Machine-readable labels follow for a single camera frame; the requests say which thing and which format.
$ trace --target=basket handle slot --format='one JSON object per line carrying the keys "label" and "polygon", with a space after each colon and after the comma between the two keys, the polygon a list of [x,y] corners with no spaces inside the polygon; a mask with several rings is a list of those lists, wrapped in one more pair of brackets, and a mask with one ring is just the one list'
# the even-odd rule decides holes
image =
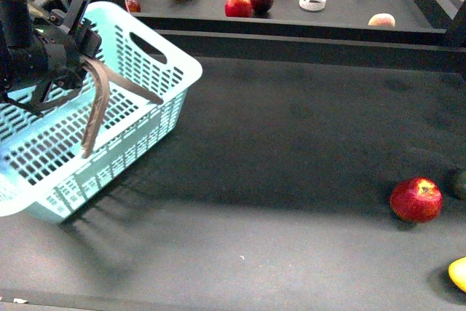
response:
{"label": "basket handle slot", "polygon": [[133,32],[130,32],[130,38],[139,49],[143,50],[147,55],[150,55],[151,58],[159,61],[164,65],[167,64],[167,56],[165,56],[165,54],[158,50],[156,47],[153,47],[151,44]]}

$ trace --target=plastic basket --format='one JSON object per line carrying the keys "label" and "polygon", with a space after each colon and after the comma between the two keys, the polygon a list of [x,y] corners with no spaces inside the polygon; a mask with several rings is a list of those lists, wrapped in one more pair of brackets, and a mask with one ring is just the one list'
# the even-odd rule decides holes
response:
{"label": "plastic basket", "polygon": [[[115,4],[92,3],[84,17],[102,36],[98,58],[164,103],[111,83],[106,116],[86,159],[81,140],[95,97],[90,76],[75,99],[41,118],[0,104],[0,216],[24,210],[52,223],[68,218],[175,127],[188,87],[202,75],[197,60]],[[159,50],[166,63],[147,55],[132,34]],[[63,93],[55,89],[50,98]],[[31,91],[14,97],[26,101]]]}

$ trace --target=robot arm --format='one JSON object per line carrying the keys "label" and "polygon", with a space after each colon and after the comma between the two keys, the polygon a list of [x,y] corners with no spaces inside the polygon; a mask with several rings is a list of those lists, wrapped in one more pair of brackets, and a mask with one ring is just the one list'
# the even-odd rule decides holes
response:
{"label": "robot arm", "polygon": [[[95,57],[101,43],[92,24],[82,22],[89,3],[72,0],[67,13],[57,9],[44,18],[29,13],[27,0],[0,0],[0,103],[40,114],[79,93],[86,74],[81,55]],[[48,101],[53,84],[69,93]],[[29,102],[9,97],[27,87],[35,87]]]}

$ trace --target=yellow fruit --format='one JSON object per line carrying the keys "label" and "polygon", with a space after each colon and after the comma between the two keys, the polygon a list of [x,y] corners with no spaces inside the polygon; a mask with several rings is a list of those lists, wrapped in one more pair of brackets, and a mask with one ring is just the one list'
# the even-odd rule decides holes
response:
{"label": "yellow fruit", "polygon": [[453,283],[466,293],[466,257],[450,264],[449,276]]}

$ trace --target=white object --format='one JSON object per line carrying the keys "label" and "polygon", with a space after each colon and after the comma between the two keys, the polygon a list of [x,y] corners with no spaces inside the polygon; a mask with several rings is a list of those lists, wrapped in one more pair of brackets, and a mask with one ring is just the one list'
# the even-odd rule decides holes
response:
{"label": "white object", "polygon": [[319,11],[325,7],[327,0],[299,0],[299,6],[309,11]]}

